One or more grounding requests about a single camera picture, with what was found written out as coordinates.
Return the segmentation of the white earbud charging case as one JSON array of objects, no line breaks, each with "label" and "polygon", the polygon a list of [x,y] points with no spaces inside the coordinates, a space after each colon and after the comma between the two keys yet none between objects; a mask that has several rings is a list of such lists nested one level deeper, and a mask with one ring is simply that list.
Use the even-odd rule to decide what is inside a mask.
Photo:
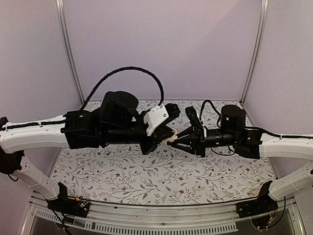
[{"label": "white earbud charging case", "polygon": [[166,146],[168,142],[173,142],[175,141],[178,137],[177,137],[178,131],[176,129],[173,130],[173,135],[169,138],[164,139],[161,144]]}]

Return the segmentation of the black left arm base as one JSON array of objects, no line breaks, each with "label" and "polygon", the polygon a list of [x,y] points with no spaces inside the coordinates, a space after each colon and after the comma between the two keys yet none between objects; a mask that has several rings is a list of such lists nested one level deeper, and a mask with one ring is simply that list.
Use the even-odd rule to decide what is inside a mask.
[{"label": "black left arm base", "polygon": [[82,196],[70,198],[67,194],[67,187],[61,182],[58,183],[59,193],[56,199],[47,200],[48,208],[52,211],[65,215],[87,218],[90,208],[90,200]]}]

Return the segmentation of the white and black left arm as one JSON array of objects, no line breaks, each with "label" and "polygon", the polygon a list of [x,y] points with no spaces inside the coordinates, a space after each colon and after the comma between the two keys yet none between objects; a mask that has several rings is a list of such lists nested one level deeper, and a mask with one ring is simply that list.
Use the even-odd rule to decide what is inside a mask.
[{"label": "white and black left arm", "polygon": [[53,201],[61,212],[73,203],[67,188],[38,170],[25,156],[25,150],[60,147],[100,148],[109,144],[138,144],[144,155],[153,152],[174,131],[168,123],[179,116],[176,104],[159,104],[137,111],[138,99],[124,91],[107,92],[101,106],[93,111],[71,111],[65,115],[30,123],[14,124],[0,120],[0,171],[13,175]]}]

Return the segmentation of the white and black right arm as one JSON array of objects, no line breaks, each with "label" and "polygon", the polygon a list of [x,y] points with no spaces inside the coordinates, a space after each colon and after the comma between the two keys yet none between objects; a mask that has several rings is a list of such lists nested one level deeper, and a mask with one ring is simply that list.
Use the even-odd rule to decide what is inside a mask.
[{"label": "white and black right arm", "polygon": [[300,191],[313,184],[313,137],[312,135],[283,135],[271,133],[258,127],[246,126],[246,112],[236,105],[224,105],[217,113],[217,129],[208,129],[202,121],[202,113],[194,107],[187,107],[185,113],[190,127],[175,133],[167,126],[179,116],[175,104],[154,107],[145,118],[148,123],[147,135],[159,142],[193,155],[205,156],[207,148],[232,146],[234,153],[248,159],[261,157],[300,158],[308,162],[287,176],[262,184],[258,199],[253,202],[256,213],[264,213],[272,201]]}]

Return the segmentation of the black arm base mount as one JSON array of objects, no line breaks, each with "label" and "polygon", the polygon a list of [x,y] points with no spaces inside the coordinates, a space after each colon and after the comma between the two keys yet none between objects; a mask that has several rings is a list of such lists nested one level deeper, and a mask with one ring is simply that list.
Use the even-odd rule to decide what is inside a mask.
[{"label": "black arm base mount", "polygon": [[270,198],[269,186],[273,181],[264,183],[256,199],[236,204],[236,213],[240,218],[255,216],[278,209],[277,201]]}]

